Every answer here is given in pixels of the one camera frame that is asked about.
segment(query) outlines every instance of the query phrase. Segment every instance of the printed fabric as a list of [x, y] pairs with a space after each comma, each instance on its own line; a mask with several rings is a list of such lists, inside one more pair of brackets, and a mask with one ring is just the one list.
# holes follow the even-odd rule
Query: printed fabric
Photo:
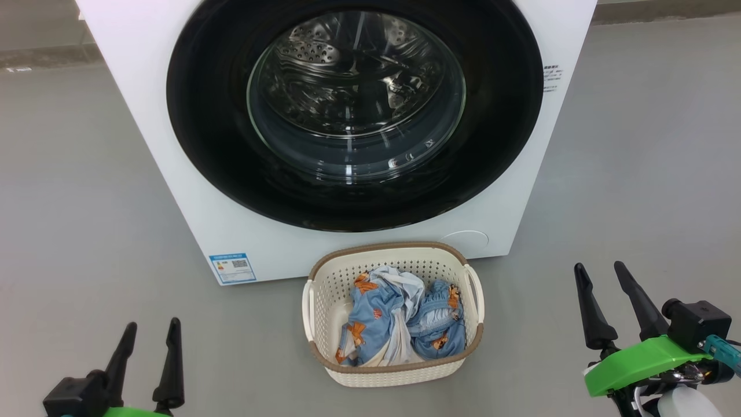
[[457, 286], [435, 280], [417, 315], [407, 323], [415, 352], [425, 360], [465, 350], [463, 304]]
[[383, 367], [419, 362], [407, 321], [419, 310], [425, 285], [409, 272], [382, 266], [355, 279], [353, 309], [342, 327], [335, 359], [354, 367]]

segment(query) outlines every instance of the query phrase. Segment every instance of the blue label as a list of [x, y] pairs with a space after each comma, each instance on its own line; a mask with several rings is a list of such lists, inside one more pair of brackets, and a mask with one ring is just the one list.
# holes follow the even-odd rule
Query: blue label
[[212, 255], [208, 258], [222, 285], [257, 281], [247, 254]]

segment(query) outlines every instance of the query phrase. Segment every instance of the white plastic basket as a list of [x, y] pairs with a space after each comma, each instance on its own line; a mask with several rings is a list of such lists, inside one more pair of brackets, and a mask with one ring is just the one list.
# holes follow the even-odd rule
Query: white plastic basket
[[[411, 272], [425, 284], [443, 279], [458, 286], [463, 302], [466, 348], [458, 355], [391, 367], [337, 364], [339, 333], [352, 309], [350, 289], [358, 275], [382, 265]], [[443, 378], [456, 372], [484, 332], [484, 297], [476, 272], [457, 250], [437, 242], [360, 246], [331, 253], [311, 270], [302, 299], [309, 347], [329, 375], [346, 387], [392, 387]]]

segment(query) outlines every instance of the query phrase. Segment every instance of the washing machine door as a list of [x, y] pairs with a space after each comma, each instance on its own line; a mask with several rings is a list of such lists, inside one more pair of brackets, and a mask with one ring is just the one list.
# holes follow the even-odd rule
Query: washing machine door
[[365, 232], [489, 186], [542, 89], [510, 0], [206, 0], [174, 48], [167, 103], [186, 155], [236, 202]]

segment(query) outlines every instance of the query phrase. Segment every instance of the blue clothing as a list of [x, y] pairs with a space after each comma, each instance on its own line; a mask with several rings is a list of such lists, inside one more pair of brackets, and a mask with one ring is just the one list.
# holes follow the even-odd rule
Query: blue clothing
[[406, 322], [417, 313], [424, 293], [422, 280], [390, 266], [358, 276], [350, 290], [353, 309], [342, 327], [337, 362], [376, 367], [420, 361]]
[[465, 325], [458, 287], [435, 280], [417, 315], [407, 322], [407, 326], [414, 350], [425, 360], [447, 358], [463, 352]]

